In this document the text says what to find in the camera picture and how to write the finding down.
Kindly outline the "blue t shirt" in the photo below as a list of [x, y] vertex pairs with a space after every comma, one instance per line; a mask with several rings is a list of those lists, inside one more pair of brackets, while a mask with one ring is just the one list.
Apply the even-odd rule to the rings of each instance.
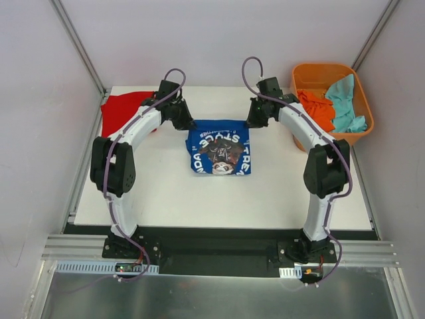
[[196, 120], [186, 148], [191, 169], [211, 175], [249, 175], [250, 132], [243, 120]]

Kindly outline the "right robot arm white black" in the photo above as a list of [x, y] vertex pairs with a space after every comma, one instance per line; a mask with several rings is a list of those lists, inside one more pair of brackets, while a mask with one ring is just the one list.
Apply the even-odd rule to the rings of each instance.
[[310, 193], [307, 218], [299, 239], [287, 246], [285, 256], [306, 264], [316, 261], [329, 247], [333, 204], [353, 188], [350, 146], [320, 128], [293, 94], [284, 94], [275, 77], [257, 83], [246, 120], [249, 128], [268, 126], [271, 118], [285, 126], [307, 153], [303, 172]]

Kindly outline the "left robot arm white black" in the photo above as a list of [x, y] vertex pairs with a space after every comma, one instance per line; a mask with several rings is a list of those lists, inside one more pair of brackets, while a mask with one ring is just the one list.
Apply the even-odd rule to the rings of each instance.
[[163, 79], [120, 129], [107, 137], [95, 138], [92, 144], [90, 180], [102, 192], [112, 222], [108, 246], [127, 259], [148, 259], [135, 235], [137, 220], [132, 212], [131, 189], [136, 180], [134, 151], [166, 121], [180, 131], [196, 127], [183, 98], [183, 85]]

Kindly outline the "orange plastic bin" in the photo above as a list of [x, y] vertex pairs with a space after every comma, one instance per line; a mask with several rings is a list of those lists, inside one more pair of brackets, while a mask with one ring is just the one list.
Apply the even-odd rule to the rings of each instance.
[[297, 95], [298, 90], [312, 91], [318, 96], [324, 96], [329, 87], [346, 77], [353, 74], [355, 77], [355, 88], [353, 107], [356, 116], [364, 116], [367, 129], [361, 133], [330, 133], [335, 139], [345, 139], [350, 145], [353, 145], [360, 138], [369, 134], [374, 127], [373, 115], [369, 108], [369, 103], [365, 96], [361, 81], [357, 73], [344, 64], [337, 63], [302, 63], [292, 70], [291, 90]]

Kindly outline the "folded red t shirt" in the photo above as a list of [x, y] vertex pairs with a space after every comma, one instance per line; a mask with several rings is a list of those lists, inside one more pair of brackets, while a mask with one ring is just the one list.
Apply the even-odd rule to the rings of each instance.
[[111, 95], [101, 106], [102, 132], [101, 137], [107, 138], [116, 133], [135, 115], [141, 103], [153, 96], [153, 91], [130, 92]]

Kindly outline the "orange t shirt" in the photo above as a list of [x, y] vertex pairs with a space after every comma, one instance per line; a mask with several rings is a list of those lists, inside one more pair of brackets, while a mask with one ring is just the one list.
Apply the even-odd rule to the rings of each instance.
[[308, 115], [326, 132], [335, 129], [335, 109], [333, 102], [324, 96], [318, 96], [312, 91], [298, 90], [297, 97]]

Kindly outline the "teal t shirt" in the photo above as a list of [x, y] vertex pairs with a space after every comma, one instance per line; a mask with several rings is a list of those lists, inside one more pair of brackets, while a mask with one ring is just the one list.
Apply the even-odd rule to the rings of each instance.
[[333, 83], [325, 93], [326, 99], [332, 101], [335, 118], [333, 133], [361, 133], [367, 129], [364, 116], [356, 116], [353, 107], [355, 77], [349, 74]]

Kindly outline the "left aluminium frame post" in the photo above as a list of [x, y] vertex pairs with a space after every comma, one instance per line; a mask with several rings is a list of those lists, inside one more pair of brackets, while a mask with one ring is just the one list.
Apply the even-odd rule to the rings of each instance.
[[103, 84], [97, 70], [95, 69], [92, 59], [89, 57], [89, 54], [87, 53], [87, 50], [63, 2], [61, 0], [49, 0], [48, 2], [56, 13], [56, 16], [58, 17], [68, 38], [70, 39], [70, 42], [72, 43], [72, 46], [74, 47], [84, 68], [89, 74], [89, 77], [91, 78], [94, 86], [96, 87], [96, 90], [100, 93], [101, 96], [105, 96], [108, 93], [108, 90]]

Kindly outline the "aluminium frame post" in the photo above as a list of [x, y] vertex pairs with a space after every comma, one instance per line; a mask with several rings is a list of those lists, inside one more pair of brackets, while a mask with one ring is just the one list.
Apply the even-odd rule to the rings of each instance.
[[360, 69], [361, 65], [374, 47], [375, 43], [378, 41], [381, 33], [384, 31], [384, 28], [387, 26], [388, 22], [391, 20], [392, 16], [401, 3], [401, 0], [390, 0], [387, 2], [384, 10], [377, 19], [361, 50], [354, 59], [354, 62], [351, 66], [354, 71], [358, 71]]
[[61, 0], [49, 0], [48, 2], [56, 13], [56, 16], [58, 17], [68, 38], [70, 39], [70, 42], [72, 43], [72, 46], [74, 47], [84, 68], [89, 74], [89, 77], [91, 78], [94, 86], [96, 87], [96, 90], [100, 93], [101, 96], [105, 96], [108, 93], [108, 90], [103, 84], [97, 70], [95, 69], [92, 59], [89, 57], [89, 54], [87, 53], [87, 50], [63, 2]]

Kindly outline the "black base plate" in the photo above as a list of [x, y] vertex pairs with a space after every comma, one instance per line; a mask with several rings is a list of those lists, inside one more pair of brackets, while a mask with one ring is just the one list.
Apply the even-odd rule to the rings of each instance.
[[149, 263], [160, 274], [272, 278], [306, 249], [297, 229], [138, 227], [131, 241], [107, 226], [67, 225], [64, 232], [105, 236], [102, 258], [123, 260], [119, 272]]

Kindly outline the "right aluminium frame post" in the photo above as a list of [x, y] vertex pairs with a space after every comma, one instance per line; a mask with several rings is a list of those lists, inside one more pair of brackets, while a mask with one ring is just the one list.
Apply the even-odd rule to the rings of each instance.
[[361, 65], [374, 47], [375, 43], [378, 41], [381, 33], [384, 31], [384, 28], [387, 26], [388, 22], [391, 20], [392, 16], [401, 3], [401, 0], [390, 0], [387, 2], [384, 10], [377, 19], [361, 50], [354, 59], [354, 62], [351, 66], [354, 71], [358, 71], [360, 69]]

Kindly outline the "aluminium rail front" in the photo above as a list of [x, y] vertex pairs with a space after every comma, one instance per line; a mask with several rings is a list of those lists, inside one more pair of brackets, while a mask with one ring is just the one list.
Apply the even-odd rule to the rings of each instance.
[[[42, 260], [98, 261], [106, 240], [105, 235], [49, 235]], [[342, 266], [396, 268], [401, 266], [394, 245], [388, 241], [341, 240]]]

